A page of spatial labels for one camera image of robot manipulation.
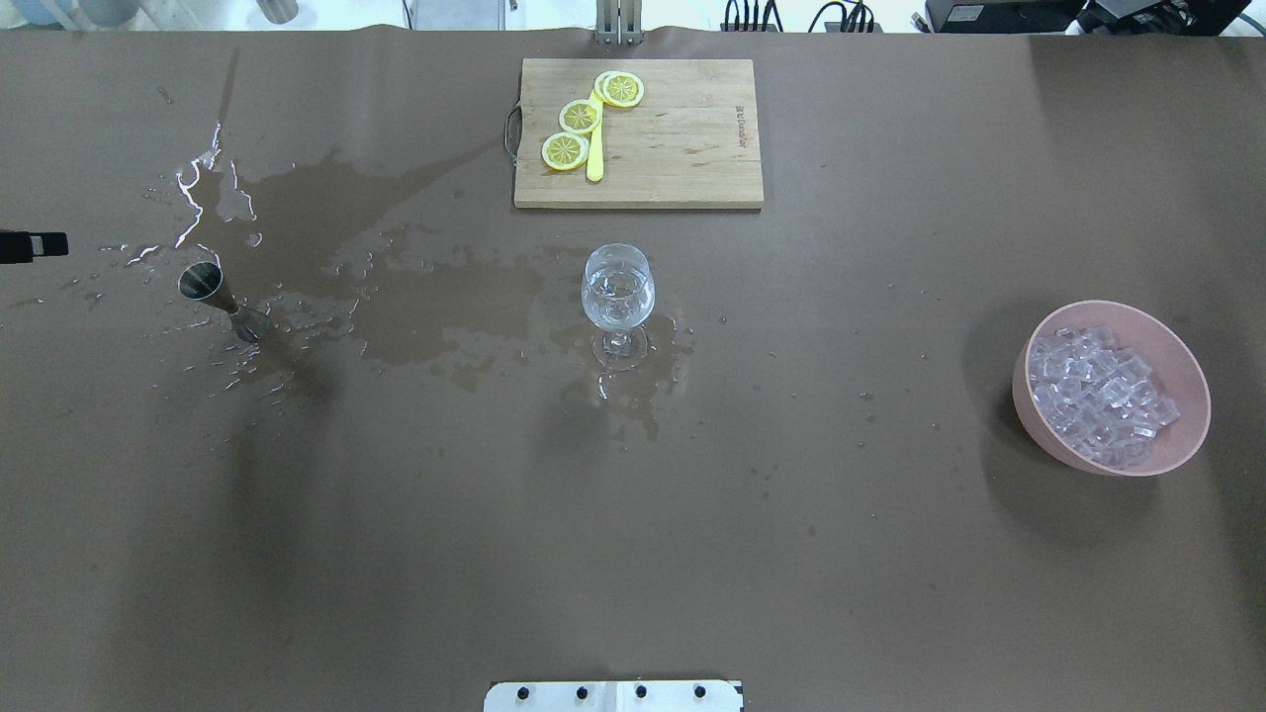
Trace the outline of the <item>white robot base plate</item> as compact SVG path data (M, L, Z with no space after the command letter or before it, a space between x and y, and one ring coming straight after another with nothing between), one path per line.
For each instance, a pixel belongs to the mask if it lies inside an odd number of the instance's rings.
M503 682L484 698L484 711L744 709L742 683L724 679Z

